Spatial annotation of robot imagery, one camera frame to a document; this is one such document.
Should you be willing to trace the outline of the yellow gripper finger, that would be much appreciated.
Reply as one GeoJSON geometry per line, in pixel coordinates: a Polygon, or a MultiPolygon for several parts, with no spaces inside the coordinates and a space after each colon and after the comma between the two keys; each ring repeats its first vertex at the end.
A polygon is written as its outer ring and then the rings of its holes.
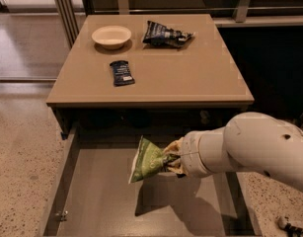
{"type": "Polygon", "coordinates": [[[180,155],[181,154],[183,140],[184,139],[181,137],[178,140],[174,140],[173,142],[171,142],[164,149],[164,153],[165,154],[170,154],[170,155],[180,155]]]}
{"type": "Polygon", "coordinates": [[[184,167],[182,166],[180,160],[170,162],[167,166],[167,169],[169,171],[175,173],[178,177],[183,177],[186,175],[186,171],[185,171],[184,167]]]}

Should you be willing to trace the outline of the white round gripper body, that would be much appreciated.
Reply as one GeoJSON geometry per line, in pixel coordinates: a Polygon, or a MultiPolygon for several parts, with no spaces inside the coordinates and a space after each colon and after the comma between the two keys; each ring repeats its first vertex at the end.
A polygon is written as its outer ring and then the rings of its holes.
{"type": "Polygon", "coordinates": [[[204,165],[199,154],[199,142],[205,131],[191,131],[186,134],[180,149],[181,166],[191,178],[206,178],[212,174],[204,165]]]}

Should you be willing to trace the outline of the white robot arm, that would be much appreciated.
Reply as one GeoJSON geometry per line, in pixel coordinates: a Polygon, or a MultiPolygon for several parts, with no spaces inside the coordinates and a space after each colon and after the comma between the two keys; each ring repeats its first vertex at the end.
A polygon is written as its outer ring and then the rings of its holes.
{"type": "Polygon", "coordinates": [[[189,177],[256,172],[303,193],[303,131],[265,114],[242,113],[221,128],[191,131],[164,152],[178,155],[178,170],[189,177]]]}

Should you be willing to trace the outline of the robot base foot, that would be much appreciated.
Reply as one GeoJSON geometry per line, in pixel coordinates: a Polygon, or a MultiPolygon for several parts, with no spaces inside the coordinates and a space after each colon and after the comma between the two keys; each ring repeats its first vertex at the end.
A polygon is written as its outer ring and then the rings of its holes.
{"type": "Polygon", "coordinates": [[[281,216],[278,218],[277,225],[281,230],[287,232],[288,237],[303,237],[303,220],[281,216]]]}

